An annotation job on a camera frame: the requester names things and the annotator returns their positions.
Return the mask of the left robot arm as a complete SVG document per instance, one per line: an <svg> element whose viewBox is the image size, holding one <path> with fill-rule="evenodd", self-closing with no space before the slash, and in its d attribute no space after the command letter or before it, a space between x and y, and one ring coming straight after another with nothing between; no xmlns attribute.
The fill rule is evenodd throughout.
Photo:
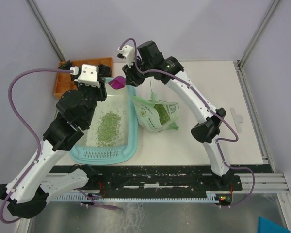
<svg viewBox="0 0 291 233"><path fill-rule="evenodd" d="M8 184L0 184L2 208L17 219L30 219L44 210L58 196L97 185L96 172L82 165L59 179L43 183L54 165L74 147L90 128L97 102L107 97L105 78L96 84L81 81L77 90L65 92L56 104L57 117L38 142L38 149L22 171Z"/></svg>

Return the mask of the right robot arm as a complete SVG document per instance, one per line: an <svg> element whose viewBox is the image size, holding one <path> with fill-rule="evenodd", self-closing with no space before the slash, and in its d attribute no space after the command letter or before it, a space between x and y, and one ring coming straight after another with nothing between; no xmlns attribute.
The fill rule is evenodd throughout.
<svg viewBox="0 0 291 233"><path fill-rule="evenodd" d="M118 58L125 60L122 70L126 84L140 86L147 77L154 77L174 91L193 113L197 124L191 129L195 140L202 143L211 164L213 185L224 190L230 185L229 168L225 165L219 148L220 126L226 111L210 104L190 81L182 64L173 56L164 58L154 41L140 46L123 43L118 49Z"/></svg>

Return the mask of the magenta plastic litter scoop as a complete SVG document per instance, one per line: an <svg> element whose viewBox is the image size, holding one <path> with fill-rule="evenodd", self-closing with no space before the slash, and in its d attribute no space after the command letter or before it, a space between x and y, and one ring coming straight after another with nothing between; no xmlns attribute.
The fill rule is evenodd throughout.
<svg viewBox="0 0 291 233"><path fill-rule="evenodd" d="M108 82L108 85L114 90L122 89L126 86L126 78L123 76L116 76Z"/></svg>

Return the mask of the green cat litter bag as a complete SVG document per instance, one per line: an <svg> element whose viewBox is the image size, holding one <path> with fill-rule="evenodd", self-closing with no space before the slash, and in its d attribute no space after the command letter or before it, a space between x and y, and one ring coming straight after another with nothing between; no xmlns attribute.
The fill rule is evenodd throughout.
<svg viewBox="0 0 291 233"><path fill-rule="evenodd" d="M176 121L180 106L176 102L166 102L151 91L150 99L139 96L131 97L138 123L146 130L158 133L165 130L178 130Z"/></svg>

